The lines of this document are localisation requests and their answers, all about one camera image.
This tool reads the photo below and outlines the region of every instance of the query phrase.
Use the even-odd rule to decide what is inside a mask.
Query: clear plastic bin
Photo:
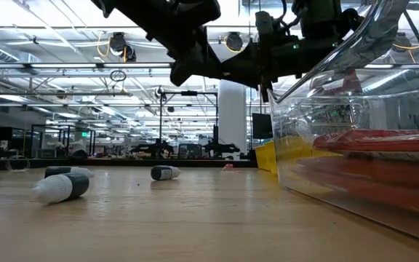
[[[279,182],[419,238],[419,1],[359,12],[355,34],[270,93]]]

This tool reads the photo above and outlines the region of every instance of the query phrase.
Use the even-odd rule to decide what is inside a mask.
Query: workstation
[[[419,261],[419,0],[1,6],[0,261]]]

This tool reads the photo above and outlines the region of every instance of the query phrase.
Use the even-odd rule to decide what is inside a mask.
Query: table surface
[[[0,261],[418,261],[419,242],[254,169],[92,167],[84,197],[44,206],[43,169],[0,172]]]

